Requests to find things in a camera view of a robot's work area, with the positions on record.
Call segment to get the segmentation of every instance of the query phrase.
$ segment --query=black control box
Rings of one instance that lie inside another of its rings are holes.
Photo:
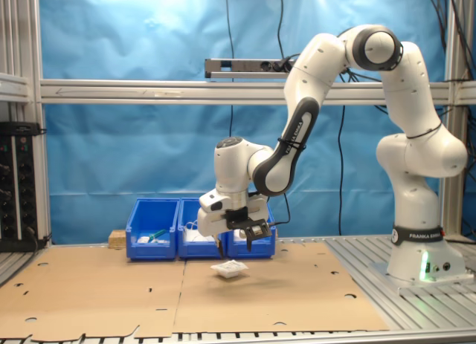
[[[38,238],[35,132],[30,132],[27,123],[0,123],[0,126],[7,124],[0,132],[0,252],[29,252],[47,243],[47,239]],[[6,129],[16,131],[5,134]],[[21,133],[19,129],[29,132]]]

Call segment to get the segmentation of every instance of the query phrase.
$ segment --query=small wooden block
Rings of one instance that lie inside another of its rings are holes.
[[[126,248],[126,231],[113,230],[109,235],[109,249],[125,249]]]

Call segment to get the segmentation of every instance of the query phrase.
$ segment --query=metal table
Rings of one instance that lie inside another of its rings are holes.
[[[370,268],[390,258],[390,236],[340,236],[324,238],[280,238],[282,243],[324,242],[339,258],[376,310],[389,331],[191,333],[170,338],[137,340],[129,337],[81,338],[63,344],[153,344],[205,343],[476,343],[476,283],[438,288],[412,289],[399,296]],[[452,244],[476,272],[476,246]],[[29,254],[0,254],[0,282],[29,258]],[[30,339],[4,340],[0,344],[28,344]]]

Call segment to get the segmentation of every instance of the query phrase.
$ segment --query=green status light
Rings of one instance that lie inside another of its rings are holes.
[[[426,264],[428,263],[428,251],[425,251],[422,255],[422,267],[419,270],[419,279],[423,281],[426,276]]]

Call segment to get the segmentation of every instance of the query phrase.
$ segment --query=green object in bin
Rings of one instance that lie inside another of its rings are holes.
[[[164,230],[164,229],[159,230],[157,233],[152,234],[151,236],[149,236],[149,242],[151,242],[154,238],[158,238],[160,235],[164,235],[165,233],[166,233],[166,230]]]

